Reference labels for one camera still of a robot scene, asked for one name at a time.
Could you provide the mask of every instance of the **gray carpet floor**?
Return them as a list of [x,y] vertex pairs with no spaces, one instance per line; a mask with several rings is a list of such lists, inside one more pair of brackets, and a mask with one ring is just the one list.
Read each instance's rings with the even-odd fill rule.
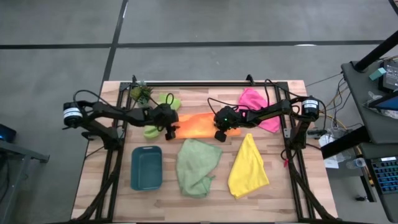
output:
[[[110,44],[122,0],[0,0],[0,45]],[[383,40],[398,29],[387,0],[130,0],[120,43]],[[341,71],[376,45],[171,47],[117,49],[110,80],[304,80]],[[80,89],[99,92],[109,49],[0,49],[0,123],[18,131],[18,145],[50,154],[33,163],[11,223],[69,219],[87,141],[62,131],[62,105]],[[388,55],[398,54],[395,48]],[[339,77],[308,94],[330,101]],[[361,122],[352,98],[338,119]],[[330,175],[340,218],[389,223],[381,204],[356,202],[359,177]]]

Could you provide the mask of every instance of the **wooden tabletop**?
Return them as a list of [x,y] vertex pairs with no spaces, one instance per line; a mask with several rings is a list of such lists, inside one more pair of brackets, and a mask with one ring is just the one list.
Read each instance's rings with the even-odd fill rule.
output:
[[[304,82],[288,81],[291,92],[307,95]],[[254,87],[264,98],[264,87]],[[105,82],[101,96],[111,104],[116,104],[119,82]],[[159,93],[173,93],[181,99],[182,106],[178,114],[196,114],[211,112],[206,99],[216,98],[227,103],[236,103],[244,87],[158,87],[152,97]],[[269,87],[270,101],[275,103],[274,89]],[[214,109],[221,109],[214,102]],[[101,118],[98,121],[110,126],[112,120]],[[241,198],[234,199],[229,193],[228,176],[243,138],[252,133],[254,141],[264,160],[264,169],[270,184]],[[123,163],[118,187],[118,197],[114,211],[114,222],[282,222],[297,221],[290,176],[280,152],[284,148],[281,130],[270,133],[260,128],[242,129],[242,134],[228,137],[225,142],[216,139],[200,139],[222,148],[220,163],[212,172],[215,179],[211,183],[209,196],[202,199],[184,197],[180,193],[175,171],[177,153],[183,140],[166,141],[164,133],[158,138],[147,140],[143,128],[129,125],[126,133]],[[318,145],[317,141],[308,142]],[[101,147],[100,140],[90,142],[87,154]],[[140,192],[130,188],[131,154],[139,146],[159,146],[163,153],[163,183],[159,190]],[[81,215],[98,193],[104,169],[106,151],[93,154],[84,163],[80,184],[73,207],[72,218]],[[307,147],[303,150],[305,167],[311,191],[320,203],[333,216],[337,217],[335,203],[331,194],[328,176],[318,149]],[[105,198],[104,214],[108,211],[110,191]],[[300,191],[304,214],[307,214],[305,199]]]

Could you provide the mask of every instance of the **blue object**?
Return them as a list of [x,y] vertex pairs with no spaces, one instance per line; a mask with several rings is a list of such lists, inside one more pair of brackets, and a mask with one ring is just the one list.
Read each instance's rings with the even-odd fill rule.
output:
[[162,150],[158,146],[135,148],[131,154],[131,188],[156,190],[162,181]]
[[379,68],[375,72],[372,73],[372,75],[369,76],[369,78],[374,81],[378,79],[380,76],[386,74],[387,71],[384,68]]
[[382,194],[398,193],[398,161],[396,157],[373,159],[372,166]]
[[383,101],[383,102],[375,105],[375,107],[382,108],[382,109],[385,108],[385,110],[398,111],[398,96],[395,96],[386,101]]

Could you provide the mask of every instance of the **green towel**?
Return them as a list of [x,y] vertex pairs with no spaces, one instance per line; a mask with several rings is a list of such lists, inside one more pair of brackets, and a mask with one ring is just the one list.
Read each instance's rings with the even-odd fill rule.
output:
[[[159,94],[159,101],[157,102],[158,104],[161,103],[166,103],[166,94]],[[172,102],[172,97],[169,96],[169,98],[167,99],[167,103],[170,104]],[[174,98],[173,103],[170,105],[172,110],[178,110],[181,106],[181,101],[177,98]],[[153,125],[147,125],[144,128],[144,137],[145,138],[156,138],[158,135],[160,134],[160,132],[157,130],[157,128]]]
[[177,155],[177,177],[181,193],[203,198],[209,194],[214,177],[207,177],[220,161],[223,150],[204,142],[187,139]]

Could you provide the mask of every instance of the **electronic device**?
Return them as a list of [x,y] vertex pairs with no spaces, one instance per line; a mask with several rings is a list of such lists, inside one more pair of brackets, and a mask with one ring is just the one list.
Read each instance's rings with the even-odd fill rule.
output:
[[387,96],[383,96],[378,100],[374,100],[368,104],[368,107],[382,110],[398,111],[398,91]]
[[398,63],[386,60],[380,66],[386,70],[386,74],[379,78],[379,89],[386,93],[392,93],[398,89]]
[[0,141],[12,143],[15,139],[17,132],[5,125],[0,124]]
[[371,159],[373,178],[379,194],[398,193],[398,160],[396,157]]

